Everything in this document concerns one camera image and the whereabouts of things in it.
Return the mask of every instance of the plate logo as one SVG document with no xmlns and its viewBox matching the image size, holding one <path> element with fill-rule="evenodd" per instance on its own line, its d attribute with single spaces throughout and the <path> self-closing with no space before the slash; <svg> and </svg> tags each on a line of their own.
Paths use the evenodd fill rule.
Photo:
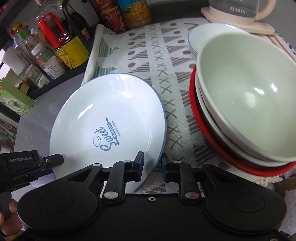
<svg viewBox="0 0 296 241">
<path fill-rule="evenodd" d="M 112 121 L 109 122 L 106 118 L 108 129 L 101 126 L 99 129 L 96 128 L 94 132 L 97 136 L 94 137 L 93 143 L 94 146 L 99 147 L 101 150 L 109 151 L 113 146 L 118 146 L 120 133 L 116 128 L 115 123 Z"/>
</svg>

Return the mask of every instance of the red rim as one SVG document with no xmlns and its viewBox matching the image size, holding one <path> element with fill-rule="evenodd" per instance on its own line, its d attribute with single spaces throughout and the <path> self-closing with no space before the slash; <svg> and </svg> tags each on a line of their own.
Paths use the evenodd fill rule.
<svg viewBox="0 0 296 241">
<path fill-rule="evenodd" d="M 195 93 L 195 73 L 196 73 L 196 67 L 194 67 L 191 78 L 190 78 L 190 85 L 189 85 L 189 96 L 190 96 L 190 103 L 191 108 L 194 114 L 194 117 L 196 119 L 196 122 L 202 131 L 203 135 L 209 143 L 213 146 L 213 148 L 222 156 L 226 161 L 228 161 L 231 165 L 235 166 L 236 168 L 252 174 L 256 176 L 261 177 L 272 177 L 272 176 L 278 176 L 281 175 L 289 170 L 291 170 L 295 165 L 296 162 L 291 162 L 286 165 L 280 166 L 280 167 L 262 167 L 257 164 L 254 164 L 252 162 L 249 162 L 244 159 L 238 159 L 230 153 L 227 152 L 225 149 L 223 149 L 219 144 L 218 141 L 213 137 L 213 135 L 210 134 L 209 130 L 205 126 L 205 123 L 200 115 L 200 110 L 197 106 L 198 100 Z"/>
</svg>

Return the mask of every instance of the red bottle handle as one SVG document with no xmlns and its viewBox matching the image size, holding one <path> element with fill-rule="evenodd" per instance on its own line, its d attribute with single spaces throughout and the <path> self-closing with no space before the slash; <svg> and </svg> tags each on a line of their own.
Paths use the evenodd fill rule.
<svg viewBox="0 0 296 241">
<path fill-rule="evenodd" d="M 55 36 L 54 32 L 51 30 L 51 28 L 49 27 L 49 25 L 47 24 L 47 22 L 44 21 L 44 19 L 47 16 L 51 16 L 52 17 L 52 19 L 55 21 L 55 23 L 57 24 L 57 26 L 59 27 L 59 29 L 63 33 L 63 37 L 61 39 L 58 39 Z M 51 13 L 51 12 L 42 16 L 42 18 L 38 22 L 38 26 L 44 32 L 45 36 L 48 38 L 48 40 L 51 42 L 51 44 L 54 46 L 54 48 L 61 47 L 62 44 L 63 44 L 63 42 L 64 42 L 64 40 L 66 39 L 66 37 L 68 35 L 67 32 L 65 31 L 63 25 L 61 25 L 59 19 L 53 13 Z"/>
</svg>

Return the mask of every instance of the kettle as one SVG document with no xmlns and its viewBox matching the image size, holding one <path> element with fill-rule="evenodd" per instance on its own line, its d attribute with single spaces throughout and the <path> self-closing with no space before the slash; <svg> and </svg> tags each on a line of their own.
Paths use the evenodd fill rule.
<svg viewBox="0 0 296 241">
<path fill-rule="evenodd" d="M 259 0 L 209 0 L 209 7 L 202 8 L 202 14 L 211 22 L 237 26 L 250 33 L 274 34 L 274 28 L 267 23 L 257 22 L 267 17 L 275 8 L 276 0 L 268 0 L 259 11 Z"/>
</svg>

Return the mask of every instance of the human hand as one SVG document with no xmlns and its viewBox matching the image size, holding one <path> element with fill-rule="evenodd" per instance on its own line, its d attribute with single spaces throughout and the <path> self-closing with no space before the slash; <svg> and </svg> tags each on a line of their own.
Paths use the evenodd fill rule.
<svg viewBox="0 0 296 241">
<path fill-rule="evenodd" d="M 22 223 L 17 215 L 17 202 L 15 200 L 11 200 L 9 203 L 9 209 L 11 211 L 10 218 L 4 221 L 4 216 L 0 212 L 0 229 L 4 235 L 6 241 L 12 241 L 17 236 L 21 235 L 23 232 Z"/>
</svg>

